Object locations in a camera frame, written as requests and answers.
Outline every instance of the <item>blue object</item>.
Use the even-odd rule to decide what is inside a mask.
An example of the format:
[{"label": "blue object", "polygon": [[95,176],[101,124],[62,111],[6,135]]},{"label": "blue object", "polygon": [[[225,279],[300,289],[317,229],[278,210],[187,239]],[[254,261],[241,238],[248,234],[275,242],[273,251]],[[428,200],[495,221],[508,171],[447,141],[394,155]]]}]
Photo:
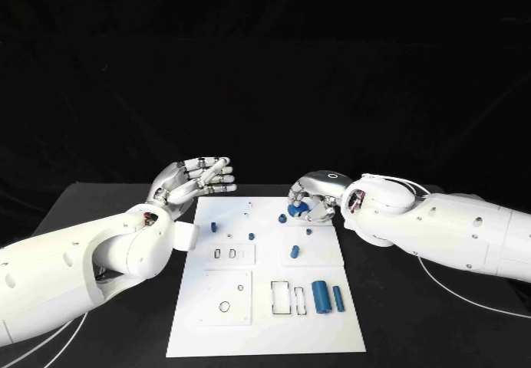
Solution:
[{"label": "blue object", "polygon": [[299,245],[293,245],[291,248],[291,258],[296,258],[299,256]]},{"label": "blue object", "polygon": [[332,311],[332,305],[329,304],[329,289],[326,283],[319,280],[312,282],[314,310],[319,314],[329,313]]},{"label": "blue object", "polygon": [[310,207],[304,202],[300,203],[299,207],[296,207],[294,205],[287,206],[287,213],[291,217],[296,217],[296,214],[304,211],[310,211]]},{"label": "blue object", "polygon": [[333,286],[332,290],[335,292],[335,305],[338,306],[338,312],[345,312],[343,298],[340,297],[339,286]]}]

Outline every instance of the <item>robotic arm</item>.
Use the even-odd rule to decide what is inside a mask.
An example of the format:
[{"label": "robotic arm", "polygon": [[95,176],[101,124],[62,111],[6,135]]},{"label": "robotic arm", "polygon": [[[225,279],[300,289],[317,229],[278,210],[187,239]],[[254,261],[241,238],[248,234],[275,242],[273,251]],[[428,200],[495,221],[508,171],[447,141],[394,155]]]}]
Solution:
[{"label": "robotic arm", "polygon": [[[173,163],[125,213],[0,249],[0,346],[43,334],[163,270],[195,248],[198,226],[174,222],[196,196],[235,190],[228,158]],[[111,277],[99,279],[94,265]]]},{"label": "robotic arm", "polygon": [[[426,195],[415,195],[411,184]],[[345,228],[372,245],[397,245],[451,268],[531,282],[531,215],[470,197],[428,194],[418,184],[387,176],[363,174],[353,182],[317,171],[296,181],[287,210],[322,222],[338,206]]]}]

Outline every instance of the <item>robotic hand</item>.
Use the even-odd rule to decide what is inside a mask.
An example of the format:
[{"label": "robotic hand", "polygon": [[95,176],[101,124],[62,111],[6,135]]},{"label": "robotic hand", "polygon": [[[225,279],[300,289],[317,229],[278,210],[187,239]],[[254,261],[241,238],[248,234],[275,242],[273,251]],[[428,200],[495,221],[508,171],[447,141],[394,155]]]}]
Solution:
[{"label": "robotic hand", "polygon": [[[317,202],[312,209],[306,196]],[[531,215],[470,197],[430,194],[414,182],[388,176],[363,174],[353,182],[336,172],[317,171],[296,181],[287,211],[322,222],[338,206],[345,228],[368,243],[397,245],[451,268],[531,282]]]},{"label": "robotic hand", "polygon": [[[0,346],[53,330],[153,278],[172,250],[195,248],[198,226],[174,222],[196,196],[232,192],[229,159],[173,163],[131,209],[0,249]],[[102,277],[94,265],[107,269]]]}]

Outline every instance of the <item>white board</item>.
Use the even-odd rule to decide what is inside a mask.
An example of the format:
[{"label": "white board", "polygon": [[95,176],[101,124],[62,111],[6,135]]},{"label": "white board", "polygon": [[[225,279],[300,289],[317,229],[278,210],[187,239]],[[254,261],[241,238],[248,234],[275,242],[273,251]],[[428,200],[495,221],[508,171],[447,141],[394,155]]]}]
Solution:
[{"label": "white board", "polygon": [[[312,223],[309,226],[307,222],[290,216],[281,224],[277,220],[281,213],[287,214],[284,197],[199,198],[195,224],[202,229],[196,249],[187,252],[166,357],[365,351],[335,228],[330,222]],[[211,231],[212,222],[216,223],[215,232]],[[291,252],[288,245],[294,241],[300,242],[301,248],[300,258],[296,259],[288,257],[288,253],[286,255],[286,251]],[[226,259],[221,262],[211,260],[212,249],[241,250],[247,244],[254,245],[254,263],[245,261],[245,264],[237,264],[241,258],[234,258],[235,263],[229,263]],[[249,320],[241,321],[241,311],[247,310],[248,299],[239,299],[244,294],[231,294],[235,292],[235,282],[245,282],[242,278],[235,282],[225,282],[222,279],[229,278],[229,274],[224,273],[215,283],[219,294],[206,297],[205,286],[209,283],[205,281],[205,275],[208,273],[211,277],[215,272],[224,270],[248,271],[248,282],[252,286],[244,288],[244,291],[251,295]],[[316,313],[312,293],[312,282],[316,280],[325,280],[329,288],[332,312],[327,314]],[[273,314],[271,281],[288,283],[288,315]],[[332,287],[336,285],[343,296],[342,313],[338,312],[332,293]],[[306,315],[296,313],[294,288],[303,288]],[[229,297],[234,300],[229,308],[239,308],[235,309],[238,313],[234,316],[238,318],[234,320],[226,317],[231,310],[219,310],[222,299]],[[202,316],[211,321],[206,323],[209,326],[198,323],[200,319],[205,322]]]}]

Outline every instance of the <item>black background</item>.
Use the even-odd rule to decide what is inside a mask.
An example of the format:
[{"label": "black background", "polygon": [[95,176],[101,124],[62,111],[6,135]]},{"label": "black background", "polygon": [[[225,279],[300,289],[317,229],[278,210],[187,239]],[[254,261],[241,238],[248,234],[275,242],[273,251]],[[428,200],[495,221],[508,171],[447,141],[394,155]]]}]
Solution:
[{"label": "black background", "polygon": [[401,176],[531,211],[531,11],[0,1],[0,220],[228,156],[239,183]]}]

